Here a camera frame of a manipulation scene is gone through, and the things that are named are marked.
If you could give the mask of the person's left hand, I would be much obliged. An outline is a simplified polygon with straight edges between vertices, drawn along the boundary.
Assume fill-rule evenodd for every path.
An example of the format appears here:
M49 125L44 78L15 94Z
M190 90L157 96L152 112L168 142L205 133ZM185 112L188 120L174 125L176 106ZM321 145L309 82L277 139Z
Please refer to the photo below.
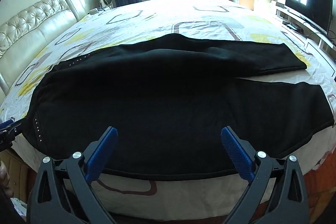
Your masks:
M14 192L9 187L9 181L10 181L9 173L7 171L5 163L3 161L1 161L1 167L0 167L0 184L1 184L1 188L4 190L5 195L8 198L13 198Z

